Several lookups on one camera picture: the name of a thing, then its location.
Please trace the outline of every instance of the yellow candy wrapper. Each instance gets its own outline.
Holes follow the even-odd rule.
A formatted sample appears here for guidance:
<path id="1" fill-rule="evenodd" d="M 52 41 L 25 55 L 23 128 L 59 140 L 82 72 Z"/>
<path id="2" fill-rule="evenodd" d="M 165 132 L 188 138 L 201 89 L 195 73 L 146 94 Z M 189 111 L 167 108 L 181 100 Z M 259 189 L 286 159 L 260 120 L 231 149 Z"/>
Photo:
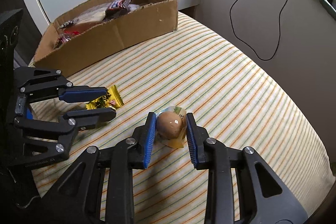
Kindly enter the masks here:
<path id="1" fill-rule="evenodd" d="M 169 146 L 171 148 L 183 148 L 183 143 L 184 143 L 184 140 L 185 140 L 185 135 L 186 135 L 186 129 L 187 129 L 187 118 L 186 118 L 186 110 L 179 107 L 179 106 L 170 106 L 170 107 L 167 107 L 166 109 L 162 110 L 161 112 L 159 112 L 157 115 L 156 115 L 156 118 L 158 118 L 158 116 L 162 113 L 162 112 L 165 112 L 165 111 L 171 111 L 171 112 L 175 112 L 177 115 L 180 116 L 180 118 L 182 119 L 182 123 L 183 123 L 183 128 L 182 130 L 180 131 L 180 134 L 179 136 L 176 138 L 176 139 L 170 139 L 170 140 L 167 140 L 167 139 L 164 139 L 162 138 L 159 134 L 158 134 L 158 131 L 156 130 L 156 139 L 166 145 L 166 146 Z"/>
<path id="2" fill-rule="evenodd" d="M 124 105 L 123 100 L 117 90 L 116 85 L 110 87 L 106 95 L 100 96 L 97 99 L 85 104 L 86 109 L 97 109 L 104 107 L 112 107 L 117 109 Z"/>

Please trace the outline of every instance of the brown egg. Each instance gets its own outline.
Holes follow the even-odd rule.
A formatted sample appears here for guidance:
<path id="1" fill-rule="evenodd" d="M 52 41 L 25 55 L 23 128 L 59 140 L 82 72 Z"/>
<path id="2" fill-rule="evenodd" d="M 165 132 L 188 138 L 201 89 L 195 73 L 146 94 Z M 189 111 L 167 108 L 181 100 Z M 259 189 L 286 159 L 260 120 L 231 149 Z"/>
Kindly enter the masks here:
<path id="1" fill-rule="evenodd" d="M 156 130 L 164 139 L 176 139 L 182 128 L 182 119 L 175 112 L 164 111 L 157 117 Z"/>

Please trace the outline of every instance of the cardboard box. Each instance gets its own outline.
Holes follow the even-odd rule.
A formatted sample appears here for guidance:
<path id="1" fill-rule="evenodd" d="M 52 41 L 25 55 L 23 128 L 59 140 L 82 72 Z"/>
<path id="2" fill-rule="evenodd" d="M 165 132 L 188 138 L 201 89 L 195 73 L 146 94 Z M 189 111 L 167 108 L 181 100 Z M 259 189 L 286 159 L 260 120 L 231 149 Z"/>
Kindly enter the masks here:
<path id="1" fill-rule="evenodd" d="M 68 77 L 105 57 L 153 37 L 177 29 L 177 0 L 132 0 L 141 8 L 103 22 L 53 49 L 58 28 L 87 9 L 113 0 L 88 0 L 55 19 L 42 36 L 34 65 L 60 69 Z"/>

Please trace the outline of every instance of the black cable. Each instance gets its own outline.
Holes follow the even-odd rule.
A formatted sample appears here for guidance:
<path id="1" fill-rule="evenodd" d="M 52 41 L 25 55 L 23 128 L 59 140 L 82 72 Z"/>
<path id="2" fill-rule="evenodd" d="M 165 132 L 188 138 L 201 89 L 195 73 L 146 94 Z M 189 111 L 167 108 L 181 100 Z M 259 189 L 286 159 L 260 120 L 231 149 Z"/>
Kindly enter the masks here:
<path id="1" fill-rule="evenodd" d="M 278 44 L 277 44 L 277 48 L 275 49 L 274 54 L 273 54 L 272 57 L 269 58 L 269 59 L 262 59 L 262 58 L 260 58 L 259 55 L 257 54 L 257 52 L 256 52 L 250 45 L 248 45 L 245 41 L 241 40 L 238 36 L 236 36 L 235 29 L 233 28 L 232 18 L 231 18 L 231 10 L 232 10 L 233 6 L 236 4 L 237 1 L 238 1 L 238 0 L 236 0 L 236 1 L 232 4 L 232 6 L 231 6 L 231 8 L 230 8 L 230 21 L 231 21 L 231 27 L 232 27 L 232 30 L 233 30 L 233 34 L 235 35 L 235 37 L 236 37 L 237 39 L 239 39 L 241 42 L 243 42 L 243 43 L 246 44 L 248 47 L 250 47 L 251 50 L 254 51 L 255 55 L 256 55 L 260 60 L 262 60 L 262 61 L 269 61 L 269 60 L 271 60 L 271 59 L 275 56 L 275 54 L 277 53 L 277 50 L 278 50 L 278 48 L 279 48 L 280 37 L 281 37 L 280 17 L 281 17 L 281 12 L 282 12 L 282 10 L 285 8 L 285 5 L 287 4 L 288 0 L 285 1 L 285 4 L 283 5 L 283 7 L 281 8 L 280 13 L 279 13 L 279 39 L 278 39 Z"/>

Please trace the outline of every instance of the egg packaging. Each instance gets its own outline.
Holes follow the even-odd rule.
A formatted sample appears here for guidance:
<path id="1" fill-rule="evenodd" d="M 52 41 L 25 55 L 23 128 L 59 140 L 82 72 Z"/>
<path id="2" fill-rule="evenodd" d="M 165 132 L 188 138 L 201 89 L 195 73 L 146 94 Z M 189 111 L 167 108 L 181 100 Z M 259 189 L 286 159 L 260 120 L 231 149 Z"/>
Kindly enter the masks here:
<path id="1" fill-rule="evenodd" d="M 186 110 L 170 106 L 156 115 L 156 138 L 172 148 L 183 148 L 186 134 Z"/>

